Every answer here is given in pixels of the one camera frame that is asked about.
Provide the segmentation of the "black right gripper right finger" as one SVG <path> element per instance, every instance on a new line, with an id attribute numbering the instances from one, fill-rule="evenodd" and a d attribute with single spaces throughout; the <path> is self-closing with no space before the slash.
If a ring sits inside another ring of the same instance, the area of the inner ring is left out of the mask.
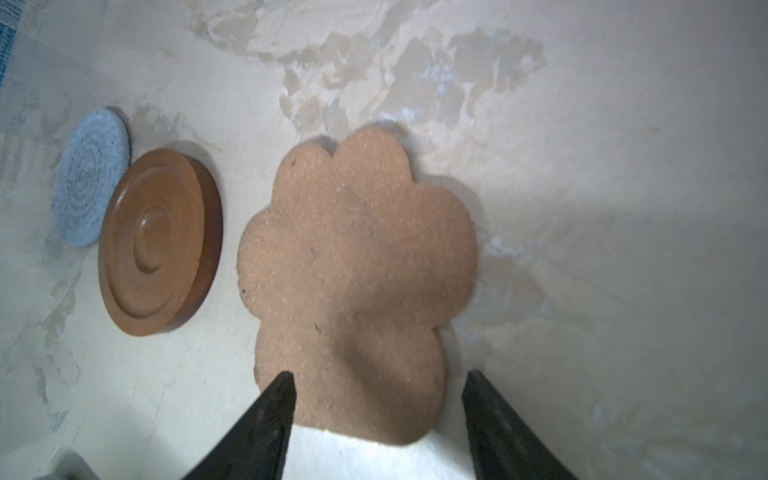
<path id="1" fill-rule="evenodd" d="M 476 478 L 576 479 L 481 371 L 467 373 L 461 399 Z"/>

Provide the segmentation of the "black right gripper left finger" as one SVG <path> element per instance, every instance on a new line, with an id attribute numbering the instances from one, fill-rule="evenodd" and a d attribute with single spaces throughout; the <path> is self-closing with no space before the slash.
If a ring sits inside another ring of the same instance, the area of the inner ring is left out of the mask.
<path id="1" fill-rule="evenodd" d="M 188 479 L 280 480 L 296 408 L 294 376 L 279 373 Z"/>

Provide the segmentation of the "cork flower shaped coaster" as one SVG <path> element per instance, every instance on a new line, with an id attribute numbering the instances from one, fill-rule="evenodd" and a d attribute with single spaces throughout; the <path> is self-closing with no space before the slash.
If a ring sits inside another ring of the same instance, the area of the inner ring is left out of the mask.
<path id="1" fill-rule="evenodd" d="M 296 146 L 237 254 L 241 299 L 260 321 L 257 385 L 291 372 L 301 426 L 421 439 L 445 398 L 439 328 L 467 305 L 477 266 L 467 208 L 416 182 L 390 131 L 358 129 L 334 151 Z"/>

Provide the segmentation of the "brown wooden round coaster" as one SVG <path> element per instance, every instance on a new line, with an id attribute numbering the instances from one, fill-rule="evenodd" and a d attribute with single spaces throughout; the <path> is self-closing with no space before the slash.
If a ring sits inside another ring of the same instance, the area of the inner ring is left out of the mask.
<path id="1" fill-rule="evenodd" d="M 222 241 L 207 167 L 168 148 L 142 155 L 119 181 L 99 241 L 100 291 L 115 325 L 141 337 L 189 320 L 213 283 Z"/>

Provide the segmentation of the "blue knitted round coaster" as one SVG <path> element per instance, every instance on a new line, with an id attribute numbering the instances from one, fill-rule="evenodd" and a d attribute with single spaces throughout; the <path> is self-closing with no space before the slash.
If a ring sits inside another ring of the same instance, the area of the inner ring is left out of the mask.
<path id="1" fill-rule="evenodd" d="M 99 239 L 130 160 L 128 131 L 114 111 L 93 110 L 78 124 L 59 161 L 52 200 L 53 223 L 66 244 L 83 248 Z"/>

